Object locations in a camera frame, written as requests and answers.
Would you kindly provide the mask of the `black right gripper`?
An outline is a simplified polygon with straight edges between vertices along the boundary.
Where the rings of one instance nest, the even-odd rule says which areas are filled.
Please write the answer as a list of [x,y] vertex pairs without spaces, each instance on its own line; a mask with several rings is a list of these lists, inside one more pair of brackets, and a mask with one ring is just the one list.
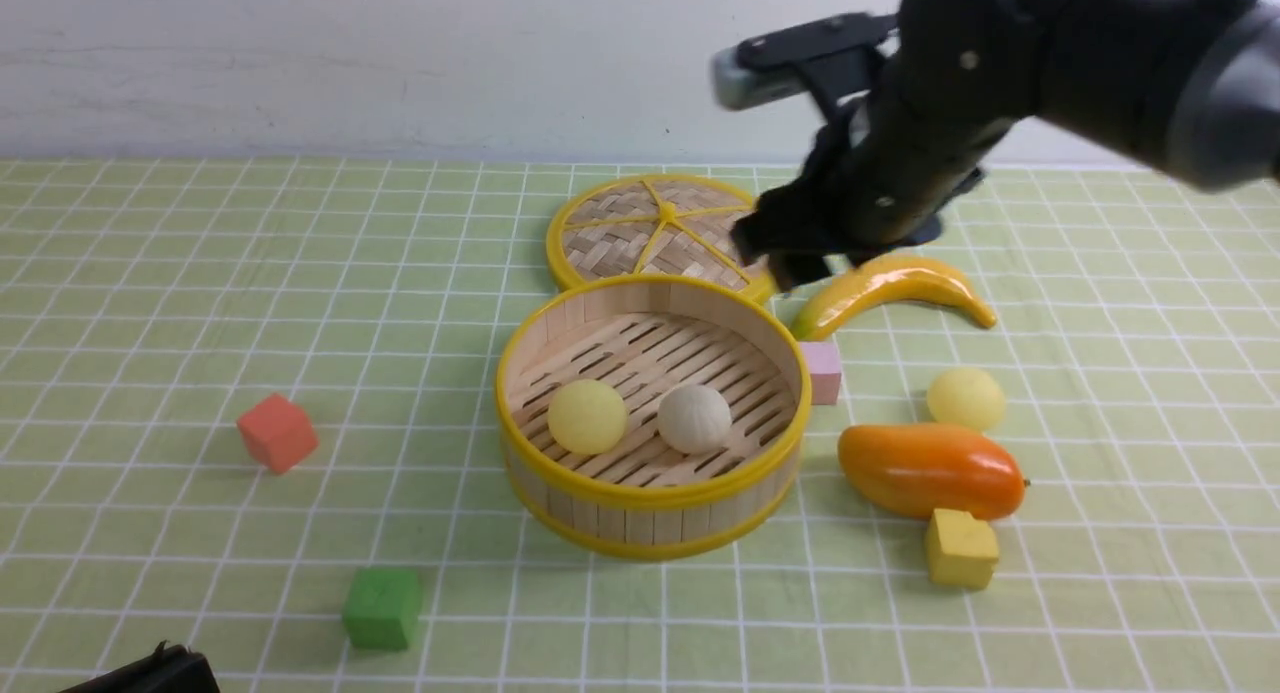
[[768,256],[781,295],[826,281],[824,254],[886,250],[936,214],[1037,105],[1046,15],[1036,0],[901,0],[899,46],[842,141],[804,184],[762,193],[730,238]]

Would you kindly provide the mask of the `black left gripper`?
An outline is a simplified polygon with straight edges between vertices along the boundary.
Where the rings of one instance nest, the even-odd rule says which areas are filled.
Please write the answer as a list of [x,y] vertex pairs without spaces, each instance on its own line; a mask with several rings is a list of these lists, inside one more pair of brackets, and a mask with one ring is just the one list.
[[221,688],[207,657],[186,646],[163,640],[147,656],[63,692],[218,693]]

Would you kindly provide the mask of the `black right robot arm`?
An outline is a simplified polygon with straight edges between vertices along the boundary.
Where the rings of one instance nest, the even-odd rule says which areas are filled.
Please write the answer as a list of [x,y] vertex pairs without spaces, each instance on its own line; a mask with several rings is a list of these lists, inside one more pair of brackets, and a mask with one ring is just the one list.
[[712,59],[722,108],[808,94],[797,177],[731,231],[780,291],[942,233],[1010,129],[1039,119],[1194,190],[1277,179],[1279,14],[1265,0],[901,0]]

